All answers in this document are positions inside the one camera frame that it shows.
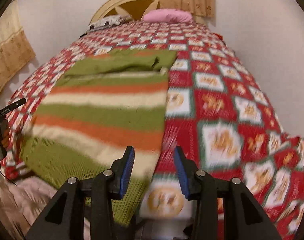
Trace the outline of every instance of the green blanket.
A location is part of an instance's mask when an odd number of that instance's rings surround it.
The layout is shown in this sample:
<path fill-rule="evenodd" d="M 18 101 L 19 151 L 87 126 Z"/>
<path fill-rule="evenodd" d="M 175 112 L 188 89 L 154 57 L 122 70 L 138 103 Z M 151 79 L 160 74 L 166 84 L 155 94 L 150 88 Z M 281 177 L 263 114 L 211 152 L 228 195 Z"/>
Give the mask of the green blanket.
<path fill-rule="evenodd" d="M 59 188 L 88 179 L 135 148 L 128 193 L 113 201 L 115 221 L 129 224 L 158 161 L 164 133 L 168 50 L 113 50 L 76 62 L 43 99 L 20 156 Z"/>

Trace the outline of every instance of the headboard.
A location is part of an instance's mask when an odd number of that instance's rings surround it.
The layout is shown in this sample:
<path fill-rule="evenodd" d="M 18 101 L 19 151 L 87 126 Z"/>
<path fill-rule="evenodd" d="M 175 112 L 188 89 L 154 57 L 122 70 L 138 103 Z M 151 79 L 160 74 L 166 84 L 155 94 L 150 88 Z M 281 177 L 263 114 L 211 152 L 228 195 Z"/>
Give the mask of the headboard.
<path fill-rule="evenodd" d="M 141 20 L 148 12 L 160 8 L 159 0 L 108 0 L 92 17 L 90 24 L 103 17 L 120 14 L 131 15 L 134 20 Z M 194 16 L 198 23 L 205 24 L 202 17 Z"/>

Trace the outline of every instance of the red patterned bedspread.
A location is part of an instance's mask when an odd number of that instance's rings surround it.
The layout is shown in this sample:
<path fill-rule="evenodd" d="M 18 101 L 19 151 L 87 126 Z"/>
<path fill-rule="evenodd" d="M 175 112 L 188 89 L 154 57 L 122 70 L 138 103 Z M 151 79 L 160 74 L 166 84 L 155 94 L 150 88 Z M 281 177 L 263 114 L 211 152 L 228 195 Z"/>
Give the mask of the red patterned bedspread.
<path fill-rule="evenodd" d="M 14 93 L 11 102 L 25 97 L 27 103 L 8 116 L 13 131 L 20 132 L 75 61 L 132 48 L 170 49 L 178 54 L 169 72 L 163 151 L 155 173 L 175 173 L 172 154 L 180 145 L 188 158 L 213 176 L 241 178 L 283 239 L 292 239 L 304 210 L 304 140 L 283 132 L 253 76 L 203 25 L 133 22 L 80 38 Z M 11 154 L 2 162 L 11 179 L 20 174 L 15 169 L 18 162 Z"/>

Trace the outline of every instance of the bed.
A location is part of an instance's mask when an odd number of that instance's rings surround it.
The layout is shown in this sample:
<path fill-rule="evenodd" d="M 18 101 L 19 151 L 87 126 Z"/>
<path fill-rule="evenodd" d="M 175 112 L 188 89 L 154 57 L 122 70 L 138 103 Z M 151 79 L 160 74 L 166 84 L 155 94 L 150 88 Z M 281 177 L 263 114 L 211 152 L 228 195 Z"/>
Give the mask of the bed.
<path fill-rule="evenodd" d="M 214 177 L 242 179 L 282 238 L 293 239 L 302 217 L 304 221 L 304 139 L 284 132 L 254 77 L 223 39 L 204 25 L 202 18 L 195 18 L 193 24 L 141 21 L 146 13 L 157 8 L 158 0 L 105 3 L 90 23 L 114 14 L 131 15 L 135 21 L 81 37 L 23 83 L 10 100 L 27 99 L 23 107 L 8 116 L 13 131 L 12 145 L 56 81 L 76 61 L 112 49 L 174 50 L 177 60 L 169 71 L 162 152 L 137 213 L 153 220 L 170 219 L 180 224 L 180 229 L 190 221 L 193 204 L 181 195 L 172 160 L 173 150 L 179 145 L 188 158 Z M 10 154 L 2 165 L 6 167 L 6 175 L 14 179 L 20 174 L 15 167 L 22 167 L 23 163 L 18 156 Z M 37 169 L 33 170 L 42 178 Z M 155 204 L 160 196 L 166 201 Z M 220 199 L 218 206 L 222 238 Z M 304 239 L 304 226 L 300 230 L 298 235 Z M 171 235 L 164 234 L 153 238 L 167 239 Z"/>

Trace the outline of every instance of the cable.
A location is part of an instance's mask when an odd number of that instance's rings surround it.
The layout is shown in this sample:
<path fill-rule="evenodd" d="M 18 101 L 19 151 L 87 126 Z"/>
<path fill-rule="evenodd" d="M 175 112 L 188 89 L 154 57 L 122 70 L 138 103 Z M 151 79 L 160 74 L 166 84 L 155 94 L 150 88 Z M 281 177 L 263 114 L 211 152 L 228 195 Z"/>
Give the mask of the cable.
<path fill-rule="evenodd" d="M 15 226 L 15 229 L 17 230 L 17 232 L 19 233 L 19 235 L 22 237 L 22 239 L 26 240 L 26 238 L 25 238 L 25 236 L 24 236 L 24 234 L 22 232 L 20 224 L 19 223 L 15 223 L 14 226 Z"/>
<path fill-rule="evenodd" d="M 11 182 L 12 184 L 14 184 L 15 186 L 17 186 L 12 180 L 9 180 L 0 170 L 0 173 L 2 174 L 3 177 L 5 177 L 9 182 Z"/>

